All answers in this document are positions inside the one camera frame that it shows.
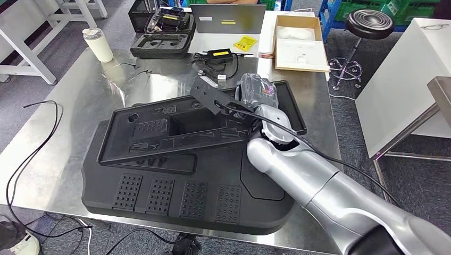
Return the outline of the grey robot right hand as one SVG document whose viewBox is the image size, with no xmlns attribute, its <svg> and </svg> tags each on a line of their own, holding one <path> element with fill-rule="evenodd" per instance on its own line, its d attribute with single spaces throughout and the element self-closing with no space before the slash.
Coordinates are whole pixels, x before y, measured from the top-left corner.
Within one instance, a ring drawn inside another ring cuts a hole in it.
<svg viewBox="0 0 451 255">
<path fill-rule="evenodd" d="M 274 108 L 279 105 L 276 86 L 255 73 L 245 73 L 237 82 L 235 100 L 252 109 L 261 104 Z"/>
</svg>

